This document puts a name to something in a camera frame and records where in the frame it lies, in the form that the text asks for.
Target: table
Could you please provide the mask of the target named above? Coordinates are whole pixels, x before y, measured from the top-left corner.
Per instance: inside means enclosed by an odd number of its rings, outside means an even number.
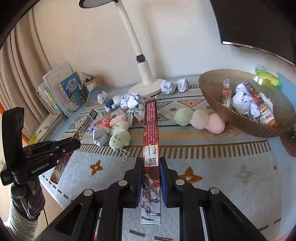
[[[294,226],[286,223],[286,220],[293,217],[285,213],[291,207],[291,202],[286,196],[282,196],[286,195],[284,189],[281,191],[281,182],[286,185],[289,179],[289,173],[282,171],[287,165],[282,166],[282,157],[275,154],[281,151],[281,146],[278,143],[274,145],[273,141],[266,141],[265,138],[250,136],[229,125],[223,133],[214,135],[192,126],[181,127],[172,121],[174,113],[182,107],[204,109],[209,114],[214,112],[198,86],[199,76],[169,78],[168,81],[186,78],[189,81],[189,90],[184,93],[175,91],[168,96],[162,93],[157,95],[161,156],[167,158],[169,168],[177,170],[179,175],[195,187],[209,189],[217,186],[221,189],[266,237],[271,239],[281,236]],[[81,107],[58,128],[54,139],[73,135],[75,129],[71,129],[71,126],[73,127],[75,119],[88,114],[92,108],[99,111],[99,119],[103,118],[104,106],[95,103],[96,95],[102,90],[113,97],[126,94],[129,88],[130,86],[97,87],[96,91],[90,93],[86,106]],[[121,113],[122,110],[119,109],[111,115]],[[133,168],[135,157],[141,156],[143,129],[134,123],[129,132],[131,143],[127,149],[131,152],[131,157],[127,162],[123,162],[122,156],[113,152],[109,146],[95,146],[91,136],[86,134],[81,141],[81,148],[71,157],[59,184],[53,185],[49,181],[52,170],[40,176],[42,184],[64,208],[84,189],[92,188],[98,191],[107,188],[122,179],[124,172]],[[91,176],[89,166],[98,160],[101,160],[103,170]],[[250,175],[244,177],[245,171],[250,171]],[[124,217],[129,222],[123,224],[123,240],[137,240],[130,230],[145,233],[145,240],[151,240],[154,236],[166,237],[166,234],[170,234],[167,238],[178,239],[178,212],[164,207],[162,210],[162,219],[169,218],[171,222],[163,221],[160,227],[152,229],[138,226],[140,216],[138,220],[134,219],[132,216],[137,215],[127,211]]]

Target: woven bowl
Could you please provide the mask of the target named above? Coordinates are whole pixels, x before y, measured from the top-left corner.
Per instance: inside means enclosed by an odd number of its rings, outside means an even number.
[[[205,99],[224,120],[235,128],[257,137],[276,137],[288,132],[296,121],[294,108],[288,98],[274,85],[259,85],[254,81],[255,75],[232,69],[216,69],[200,76],[199,85]],[[247,81],[257,92],[262,92],[271,99],[274,107],[276,127],[256,122],[246,115],[241,115],[222,105],[223,80],[229,79],[232,93],[238,84]]]

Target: metal screw head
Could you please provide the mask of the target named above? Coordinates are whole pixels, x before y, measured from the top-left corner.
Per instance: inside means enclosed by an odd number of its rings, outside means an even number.
[[[211,188],[211,193],[212,194],[218,194],[220,190],[218,188]]]
[[[83,194],[84,194],[85,196],[90,196],[90,195],[92,195],[92,190],[87,189],[87,190],[85,190],[85,191],[83,192]]]
[[[127,183],[128,183],[128,182],[127,182],[126,180],[120,180],[120,181],[118,182],[118,185],[123,187],[123,186],[127,185]]]
[[[184,185],[184,181],[182,180],[182,179],[178,179],[178,180],[176,180],[176,184],[178,185],[178,186],[182,186],[182,185]]]

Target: plush toy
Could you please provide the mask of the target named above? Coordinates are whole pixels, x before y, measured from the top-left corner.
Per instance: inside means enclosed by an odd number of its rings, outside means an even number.
[[[111,126],[111,128],[112,128],[115,124],[117,124],[118,122],[121,122],[121,121],[126,121],[126,115],[118,115],[118,116],[116,116],[114,119],[112,119],[112,120],[110,121],[110,126]]]
[[[111,115],[109,114],[109,115],[106,115],[102,120],[98,121],[96,124],[102,125],[111,129],[110,120],[111,120]]]
[[[117,135],[121,131],[128,131],[129,124],[127,121],[121,121],[115,124],[112,129],[110,130],[111,136]]]
[[[192,109],[181,108],[176,112],[174,117],[174,122],[176,122],[178,125],[181,125],[181,126],[188,125],[192,118],[193,112],[194,111]]]
[[[131,135],[128,131],[120,131],[117,135],[111,136],[109,141],[109,146],[113,151],[118,151],[119,149],[128,146],[131,141]]]
[[[225,121],[217,113],[208,115],[205,110],[196,110],[193,112],[190,108],[181,108],[178,110],[175,114],[174,122],[181,126],[191,124],[199,130],[206,128],[214,134],[220,134],[225,128]]]
[[[116,95],[112,99],[108,98],[105,101],[105,110],[109,113],[111,110],[120,106],[121,103],[121,95]]]
[[[202,130],[207,126],[209,119],[210,117],[205,110],[196,110],[193,113],[189,124],[191,124],[196,129]]]
[[[209,122],[205,128],[209,132],[220,134],[222,131],[224,131],[225,121],[217,113],[211,114]]]

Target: beige curtain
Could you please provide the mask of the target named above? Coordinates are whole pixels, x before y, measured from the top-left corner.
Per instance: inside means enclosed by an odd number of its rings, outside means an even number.
[[[23,133],[30,138],[49,114],[36,95],[51,67],[37,37],[30,10],[0,50],[0,103],[5,110],[25,108]]]

